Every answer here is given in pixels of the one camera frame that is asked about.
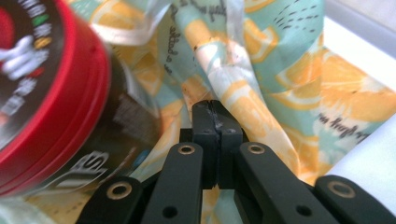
red container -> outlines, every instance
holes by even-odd
[[[159,116],[89,26],[62,0],[0,1],[0,24],[0,196],[131,173]]]

screw hole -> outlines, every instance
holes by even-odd
[[[263,147],[258,146],[258,145],[251,145],[251,146],[248,146],[247,149],[248,149],[251,153],[254,153],[254,154],[262,154],[262,153],[264,153],[264,151],[265,151],[265,149],[264,149]]]
[[[132,192],[132,186],[125,181],[112,184],[107,189],[107,197],[112,200],[120,200]]]
[[[340,181],[332,181],[327,185],[327,187],[332,193],[342,198],[351,199],[356,196],[355,190],[352,187]]]
[[[296,211],[304,217],[310,217],[312,215],[311,209],[305,205],[297,205]]]
[[[190,155],[194,153],[195,148],[190,147],[190,146],[182,146],[178,149],[178,153],[183,154],[183,155]]]
[[[166,218],[173,218],[177,216],[177,209],[174,206],[167,206],[163,209],[163,216]]]

hair wax container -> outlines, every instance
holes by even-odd
[[[0,1],[0,196],[95,189],[160,137],[153,100],[61,0]]]

white surface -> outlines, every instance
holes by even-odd
[[[324,45],[396,91],[396,60],[340,24],[325,18]],[[396,115],[361,142],[328,175],[346,177],[396,216]]]
[[[396,32],[395,0],[337,0]]]
[[[396,115],[350,151],[328,173],[348,178],[396,216]]]

metal screw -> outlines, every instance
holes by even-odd
[[[190,155],[194,153],[195,148],[191,146],[181,146],[178,148],[178,153],[183,154],[183,155]]]
[[[107,198],[112,200],[120,200],[128,196],[132,192],[132,186],[125,181],[112,184],[107,189]]]
[[[259,145],[250,145],[247,147],[247,149],[254,154],[262,154],[265,152],[265,148],[259,146]]]
[[[342,197],[342,198],[355,198],[356,193],[353,188],[351,188],[349,185],[344,184],[343,182],[340,181],[331,181],[327,185],[327,188],[334,194]]]

